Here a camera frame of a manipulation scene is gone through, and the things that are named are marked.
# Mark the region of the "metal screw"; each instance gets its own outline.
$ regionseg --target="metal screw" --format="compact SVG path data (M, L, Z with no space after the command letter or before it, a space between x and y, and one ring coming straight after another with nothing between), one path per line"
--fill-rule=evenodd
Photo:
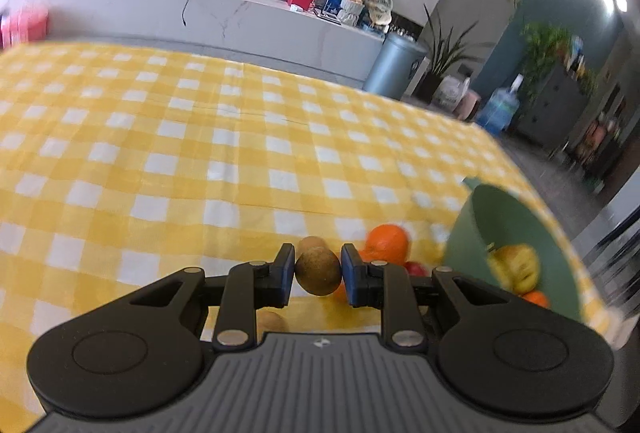
M424 336L415 330L399 330L391 336L391 339L399 347L417 347Z
M249 340L249 334L242 330L223 330L218 334L218 342L225 347L239 347Z

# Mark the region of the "gray trash can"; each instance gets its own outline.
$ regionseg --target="gray trash can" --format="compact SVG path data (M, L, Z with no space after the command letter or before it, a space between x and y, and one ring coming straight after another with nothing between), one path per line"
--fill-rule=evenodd
M391 33L364 82L363 90L391 99L400 99L427 49L410 39Z

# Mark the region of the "orange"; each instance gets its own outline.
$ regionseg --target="orange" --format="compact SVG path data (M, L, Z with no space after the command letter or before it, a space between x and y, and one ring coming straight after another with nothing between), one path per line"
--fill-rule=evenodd
M375 249L363 249L361 251L358 251L358 254L365 263L368 263L375 259L382 259L382 255Z
M409 236L394 223L383 223L374 227L364 244L365 255L372 259L384 259L389 263L404 265L409 254Z
M340 286L334 290L332 296L339 301L340 303L348 304L349 300L347 299L347 289L344 286L344 282L340 283Z
M540 292L539 290L532 290L531 292L527 292L523 299L526 299L529 303L534 303L540 307L550 308L551 305L549 303L549 299L546 297L544 292Z

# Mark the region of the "white bag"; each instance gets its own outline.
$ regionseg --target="white bag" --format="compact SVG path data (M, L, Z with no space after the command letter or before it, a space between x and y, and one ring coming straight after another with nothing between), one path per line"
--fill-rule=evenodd
M358 23L358 17L362 9L364 9L364 4L353 0L341 0L340 7L340 12L338 12L336 18L344 25L355 26Z
M465 96L469 81L460 82L453 76L446 76L433 94L433 101L445 110L453 112Z

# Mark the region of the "red apple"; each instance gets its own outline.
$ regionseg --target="red apple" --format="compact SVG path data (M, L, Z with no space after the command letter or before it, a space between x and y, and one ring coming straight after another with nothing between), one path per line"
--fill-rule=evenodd
M417 261L406 261L404 263L404 268L406 269L406 272L409 273L409 276L428 276L429 272L427 271L426 267L421 264L418 263Z

